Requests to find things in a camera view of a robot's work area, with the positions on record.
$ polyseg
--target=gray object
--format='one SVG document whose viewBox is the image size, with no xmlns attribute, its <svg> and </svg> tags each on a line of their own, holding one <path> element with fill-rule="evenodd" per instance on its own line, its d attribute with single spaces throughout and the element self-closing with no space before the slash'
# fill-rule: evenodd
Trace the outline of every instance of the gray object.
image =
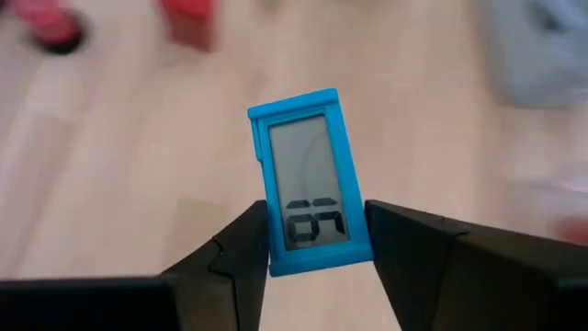
<svg viewBox="0 0 588 331">
<path fill-rule="evenodd" d="M 324 116 L 270 127 L 287 250 L 349 240 Z"/>
<path fill-rule="evenodd" d="M 479 0 L 507 102 L 565 108 L 588 89 L 588 0 Z"/>
</svg>

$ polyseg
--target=wooden floor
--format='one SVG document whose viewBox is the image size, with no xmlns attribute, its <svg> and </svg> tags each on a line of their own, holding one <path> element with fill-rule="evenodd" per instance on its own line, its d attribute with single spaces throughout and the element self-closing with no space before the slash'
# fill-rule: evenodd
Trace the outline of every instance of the wooden floor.
<svg viewBox="0 0 588 331">
<path fill-rule="evenodd" d="M 326 87 L 364 199 L 554 235 L 525 215 L 586 116 L 499 106 L 470 0 L 227 0 L 213 54 L 152 3 L 72 1 L 93 34 L 62 58 L 0 17 L 1 277 L 160 272 L 264 198 L 246 110 Z M 365 263 L 268 280 L 262 330 L 302 329 L 399 328 Z"/>
</svg>

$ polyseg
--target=red toy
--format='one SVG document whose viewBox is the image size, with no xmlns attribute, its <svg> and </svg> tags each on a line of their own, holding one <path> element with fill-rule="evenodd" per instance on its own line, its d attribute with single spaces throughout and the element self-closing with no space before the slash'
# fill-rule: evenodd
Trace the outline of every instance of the red toy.
<svg viewBox="0 0 588 331">
<path fill-rule="evenodd" d="M 213 0 L 160 0 L 171 38 L 202 51 L 214 48 Z"/>
<path fill-rule="evenodd" d="M 45 51 L 69 54 L 82 44 L 84 34 L 78 19 L 63 10 L 59 0 L 13 0 L 13 7 Z"/>
</svg>

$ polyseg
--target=display frame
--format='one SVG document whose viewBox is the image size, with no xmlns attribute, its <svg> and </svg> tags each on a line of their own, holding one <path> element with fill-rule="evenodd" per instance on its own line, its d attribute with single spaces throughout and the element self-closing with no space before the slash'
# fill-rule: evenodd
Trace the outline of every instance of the display frame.
<svg viewBox="0 0 588 331">
<path fill-rule="evenodd" d="M 334 88 L 249 108 L 255 157 L 262 165 L 269 214 L 270 275 L 295 274 L 373 260 L 366 216 L 347 139 L 343 112 Z M 349 240 L 287 250 L 281 219 L 269 129 L 271 126 L 324 116 Z"/>
</svg>

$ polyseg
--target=blurry background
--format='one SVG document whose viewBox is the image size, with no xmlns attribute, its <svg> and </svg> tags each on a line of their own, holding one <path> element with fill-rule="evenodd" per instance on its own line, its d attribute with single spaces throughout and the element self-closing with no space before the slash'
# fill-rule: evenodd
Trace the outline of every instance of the blurry background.
<svg viewBox="0 0 588 331">
<path fill-rule="evenodd" d="M 92 35 L 67 57 L 0 17 L 3 279 L 161 272 L 265 198 L 246 110 L 326 87 L 364 199 L 581 236 L 586 107 L 501 106 L 471 0 L 220 1 L 212 53 L 154 1 L 68 6 Z M 366 263 L 268 279 L 261 329 L 398 326 Z"/>
</svg>

